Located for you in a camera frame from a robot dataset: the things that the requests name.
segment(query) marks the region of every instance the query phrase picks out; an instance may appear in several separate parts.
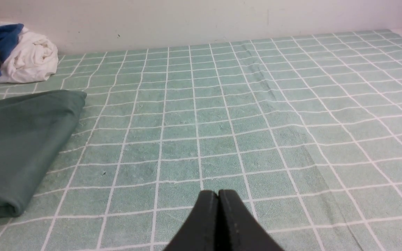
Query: blue cloth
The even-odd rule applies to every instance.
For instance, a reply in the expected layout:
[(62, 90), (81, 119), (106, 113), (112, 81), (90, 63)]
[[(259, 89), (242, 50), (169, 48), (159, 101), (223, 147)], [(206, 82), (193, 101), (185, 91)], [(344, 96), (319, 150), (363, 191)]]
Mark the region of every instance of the blue cloth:
[(18, 35), (24, 24), (9, 24), (0, 26), (0, 59), (4, 62), (18, 44)]

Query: mattress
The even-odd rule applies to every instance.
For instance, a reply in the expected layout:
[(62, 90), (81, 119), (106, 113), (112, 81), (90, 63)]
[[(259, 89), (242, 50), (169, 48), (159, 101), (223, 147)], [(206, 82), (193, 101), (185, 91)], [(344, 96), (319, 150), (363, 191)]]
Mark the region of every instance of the mattress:
[(402, 250), (402, 36), (390, 30), (62, 56), (0, 99), (88, 93), (0, 250), (162, 250), (234, 189), (287, 251)]

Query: white wall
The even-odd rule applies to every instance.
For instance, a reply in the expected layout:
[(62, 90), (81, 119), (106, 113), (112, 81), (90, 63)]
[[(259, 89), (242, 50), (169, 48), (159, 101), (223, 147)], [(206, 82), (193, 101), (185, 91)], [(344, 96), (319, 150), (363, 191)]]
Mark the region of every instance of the white wall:
[(402, 28), (402, 0), (0, 0), (60, 53)]

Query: crumpled white fabric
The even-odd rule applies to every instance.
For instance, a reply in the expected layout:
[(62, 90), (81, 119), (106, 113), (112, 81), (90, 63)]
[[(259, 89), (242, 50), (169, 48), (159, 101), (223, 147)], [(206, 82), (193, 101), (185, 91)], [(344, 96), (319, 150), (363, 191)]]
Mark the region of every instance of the crumpled white fabric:
[(57, 72), (58, 49), (45, 35), (23, 28), (19, 41), (1, 66), (0, 83), (46, 81)]

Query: folded green towel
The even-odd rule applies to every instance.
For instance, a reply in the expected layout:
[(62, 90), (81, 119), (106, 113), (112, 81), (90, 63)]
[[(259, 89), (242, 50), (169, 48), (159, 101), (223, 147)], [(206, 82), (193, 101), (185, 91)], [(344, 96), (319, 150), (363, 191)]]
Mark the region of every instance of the folded green towel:
[(77, 126), (85, 98), (58, 90), (0, 100), (0, 218), (24, 212)]

